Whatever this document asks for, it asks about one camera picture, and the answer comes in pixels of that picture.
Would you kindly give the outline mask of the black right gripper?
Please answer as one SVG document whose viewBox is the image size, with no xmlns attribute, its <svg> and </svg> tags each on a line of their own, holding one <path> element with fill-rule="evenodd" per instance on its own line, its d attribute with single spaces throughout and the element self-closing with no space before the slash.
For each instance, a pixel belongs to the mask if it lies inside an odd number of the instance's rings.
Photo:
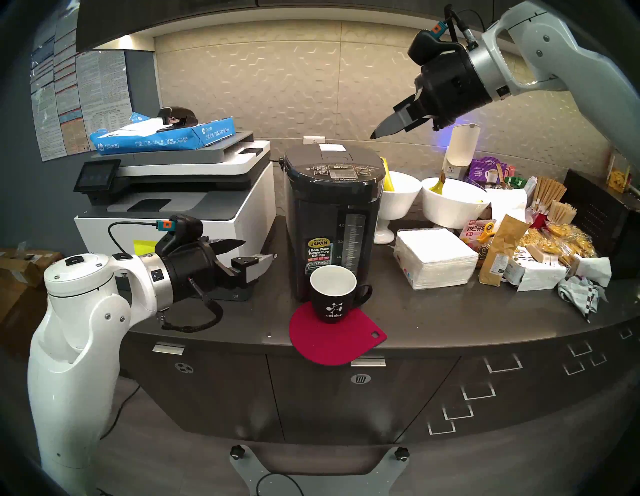
<svg viewBox="0 0 640 496">
<path fill-rule="evenodd" d="M 428 120 L 432 120 L 433 130 L 439 131 L 493 102 L 465 49 L 439 54 L 422 66 L 419 79 L 422 83 L 419 99 L 410 95 L 396 104 L 394 112 L 377 125 L 370 139 L 407 133 Z"/>
</svg>

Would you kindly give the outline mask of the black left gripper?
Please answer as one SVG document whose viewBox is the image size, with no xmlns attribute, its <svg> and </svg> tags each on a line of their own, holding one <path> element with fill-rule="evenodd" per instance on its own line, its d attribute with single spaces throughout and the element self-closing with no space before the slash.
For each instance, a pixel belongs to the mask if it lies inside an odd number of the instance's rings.
<svg viewBox="0 0 640 496">
<path fill-rule="evenodd" d="M 216 239 L 213 242 L 198 239 L 184 244 L 177 244 L 175 240 L 167 242 L 166 269 L 173 302 L 198 294 L 190 279 L 203 293 L 210 293 L 216 287 L 231 290 L 254 285 L 269 270 L 277 254 L 234 257 L 231 267 L 226 267 L 217 258 L 244 244 L 245 241 L 240 239 Z"/>
</svg>

